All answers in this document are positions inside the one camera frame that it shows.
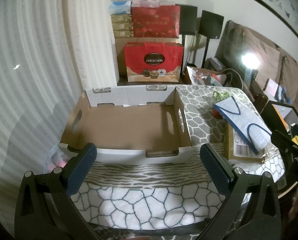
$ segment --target curtain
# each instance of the curtain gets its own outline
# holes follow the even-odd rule
[[[75,61],[84,89],[116,86],[119,79],[109,2],[64,1]]]
[[[42,173],[82,92],[62,0],[0,0],[0,221],[13,235],[19,186]]]

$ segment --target gray patterned tablecloth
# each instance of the gray patterned tablecloth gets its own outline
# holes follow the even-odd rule
[[[199,158],[200,146],[211,143],[223,154],[225,120],[212,117],[213,92],[230,95],[257,111],[237,88],[177,85],[185,107],[194,148],[192,157],[181,164],[122,166],[95,163],[79,193],[72,196],[86,221],[115,228],[154,230],[197,223],[213,217],[224,196],[211,182]],[[276,147],[268,146],[268,160],[244,166],[248,173],[269,171],[277,181],[284,166]]]

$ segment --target red shopping bag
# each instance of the red shopping bag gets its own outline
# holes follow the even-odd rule
[[[134,37],[177,38],[180,6],[132,7]]]
[[[184,47],[179,43],[128,42],[128,81],[178,82]]]

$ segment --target brown sofa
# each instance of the brown sofa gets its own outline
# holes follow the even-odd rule
[[[268,78],[287,91],[298,111],[298,63],[286,51],[260,33],[228,21],[215,57],[226,67],[238,70],[243,76],[245,61],[242,56],[253,54],[259,59],[258,74],[250,86],[254,97],[262,94]]]

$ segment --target speaker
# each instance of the speaker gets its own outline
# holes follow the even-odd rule
[[[180,35],[196,35],[197,7],[177,4],[180,6]]]
[[[219,39],[223,23],[223,16],[203,10],[198,32],[210,39]]]

